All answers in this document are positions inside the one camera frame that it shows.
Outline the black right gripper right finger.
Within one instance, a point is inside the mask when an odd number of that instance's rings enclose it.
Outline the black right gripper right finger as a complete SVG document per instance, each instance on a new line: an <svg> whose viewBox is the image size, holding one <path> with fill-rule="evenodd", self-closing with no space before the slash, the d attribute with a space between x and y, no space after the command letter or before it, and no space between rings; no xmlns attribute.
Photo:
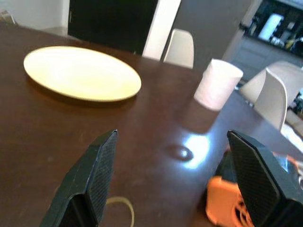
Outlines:
<svg viewBox="0 0 303 227"><path fill-rule="evenodd" d="M238 131L228 131L227 137L237 184L253 225L301 227L303 190L297 172L286 171L256 139Z"/></svg>

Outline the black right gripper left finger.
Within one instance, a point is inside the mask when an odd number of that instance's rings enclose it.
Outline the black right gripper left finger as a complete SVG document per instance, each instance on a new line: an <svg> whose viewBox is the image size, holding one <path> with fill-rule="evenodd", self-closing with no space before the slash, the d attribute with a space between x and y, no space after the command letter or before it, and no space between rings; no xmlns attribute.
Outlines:
<svg viewBox="0 0 303 227"><path fill-rule="evenodd" d="M98 136L67 172L43 217L42 227L97 227L111 183L117 130Z"/></svg>

